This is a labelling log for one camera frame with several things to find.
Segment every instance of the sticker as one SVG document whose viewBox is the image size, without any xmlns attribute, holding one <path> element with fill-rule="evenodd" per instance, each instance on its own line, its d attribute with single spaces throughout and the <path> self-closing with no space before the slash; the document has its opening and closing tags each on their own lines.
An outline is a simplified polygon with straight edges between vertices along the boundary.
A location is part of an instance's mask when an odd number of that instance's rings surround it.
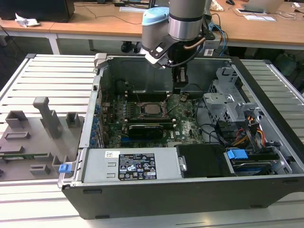
<svg viewBox="0 0 304 228">
<path fill-rule="evenodd" d="M 155 180 L 154 153 L 119 154 L 118 179 L 121 181 Z"/>
<path fill-rule="evenodd" d="M 23 157 L 4 158 L 5 160 L 24 160 Z"/>
<path fill-rule="evenodd" d="M 105 158 L 118 158 L 120 151 L 106 151 Z"/>
</svg>

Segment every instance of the open computer chassis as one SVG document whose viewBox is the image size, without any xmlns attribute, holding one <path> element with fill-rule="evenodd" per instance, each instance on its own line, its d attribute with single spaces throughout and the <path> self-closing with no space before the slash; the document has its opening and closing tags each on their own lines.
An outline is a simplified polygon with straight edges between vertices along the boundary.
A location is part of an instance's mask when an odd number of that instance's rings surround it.
<svg viewBox="0 0 304 228">
<path fill-rule="evenodd" d="M 265 208 L 304 191 L 304 146 L 239 59 L 193 60 L 179 95 L 143 57 L 96 62 L 78 156 L 59 178 L 84 219 Z"/>
</svg>

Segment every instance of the slotted metal platform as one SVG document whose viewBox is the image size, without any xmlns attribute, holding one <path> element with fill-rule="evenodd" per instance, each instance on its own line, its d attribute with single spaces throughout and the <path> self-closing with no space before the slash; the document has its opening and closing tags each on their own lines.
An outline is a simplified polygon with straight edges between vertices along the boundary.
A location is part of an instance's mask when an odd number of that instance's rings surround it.
<svg viewBox="0 0 304 228">
<path fill-rule="evenodd" d="M 78 112 L 85 117 L 95 74 L 94 56 L 36 55 L 25 59 L 0 93 L 0 136 L 10 111 L 41 116 L 33 107 L 36 96 L 48 96 L 58 116 Z"/>
<path fill-rule="evenodd" d="M 23 110 L 28 117 L 40 116 L 32 107 L 36 96 L 48 96 L 49 106 L 58 116 L 72 111 L 85 116 L 94 77 L 93 61 L 93 56 L 63 55 L 25 59 L 0 92 L 0 133 L 6 129 L 5 118 L 10 110 Z M 259 60 L 243 60 L 243 63 L 304 141 L 304 98 L 272 65 Z M 244 91 L 253 99 L 245 87 Z M 304 227 L 304 193 L 288 195 L 266 209 L 89 221 L 79 217 L 57 187 L 57 180 L 17 181 L 1 183 L 0 211 L 1 228 L 301 228 Z"/>
</svg>

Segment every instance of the wooden desk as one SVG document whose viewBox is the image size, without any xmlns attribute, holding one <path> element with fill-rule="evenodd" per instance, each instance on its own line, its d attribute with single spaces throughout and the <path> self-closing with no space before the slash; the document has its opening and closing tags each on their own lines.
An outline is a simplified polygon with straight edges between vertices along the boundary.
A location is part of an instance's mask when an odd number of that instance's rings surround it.
<svg viewBox="0 0 304 228">
<path fill-rule="evenodd" d="M 119 9 L 114 5 L 90 6 L 85 3 L 75 3 L 75 12 L 69 23 L 54 23 L 50 32 L 140 38 L 142 36 L 143 13 L 120 12 Z"/>
<path fill-rule="evenodd" d="M 225 1 L 218 0 L 218 3 L 224 8 L 223 12 L 211 11 L 211 13 L 219 14 L 222 29 L 228 33 L 228 46 L 304 49 L 303 14 L 297 13 L 296 20 L 284 19 L 277 14 L 269 15 L 274 17 L 277 22 L 247 20 L 245 17 L 236 15 L 242 15 L 235 9 L 242 8 L 241 3 L 244 3 L 243 1 L 234 0 L 235 6 L 233 7 Z M 284 2 L 279 10 L 289 13 L 294 12 L 290 2 Z M 219 24 L 216 15 L 213 16 L 213 21 Z"/>
<path fill-rule="evenodd" d="M 222 28 L 229 36 L 228 46 L 304 50 L 303 14 L 297 13 L 295 21 L 278 15 L 273 15 L 277 22 L 247 20 L 245 17 L 237 16 L 236 14 L 241 14 L 235 10 L 241 8 L 241 3 L 244 2 L 234 0 L 236 5 L 231 7 L 225 1 L 218 0 L 225 11 L 211 11 L 211 13 L 220 15 Z M 59 38 L 88 39 L 90 46 L 93 45 L 94 39 L 141 41 L 142 13 L 120 12 L 119 7 L 114 5 L 91 6 L 89 3 L 75 3 L 75 5 L 75 13 L 69 23 L 42 22 L 41 26 L 29 28 L 21 27 L 14 21 L 0 23 L 12 36 L 48 38 L 54 54 L 60 54 Z M 288 2 L 284 2 L 280 10 L 290 13 L 294 11 Z M 213 17 L 213 21 L 218 24 L 217 16 Z"/>
</svg>

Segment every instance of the robotic arm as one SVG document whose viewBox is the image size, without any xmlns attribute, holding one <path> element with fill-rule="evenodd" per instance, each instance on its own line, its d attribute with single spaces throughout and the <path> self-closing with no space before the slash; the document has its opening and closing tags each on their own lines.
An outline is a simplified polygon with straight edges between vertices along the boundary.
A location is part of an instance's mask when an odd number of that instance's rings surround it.
<svg viewBox="0 0 304 228">
<path fill-rule="evenodd" d="M 202 50 L 205 0 L 171 0 L 167 8 L 152 8 L 144 14 L 142 44 L 146 59 L 155 66 L 172 68 L 173 92 L 188 84 L 187 63 Z M 163 13 L 166 20 L 145 26 L 145 17 Z"/>
</svg>

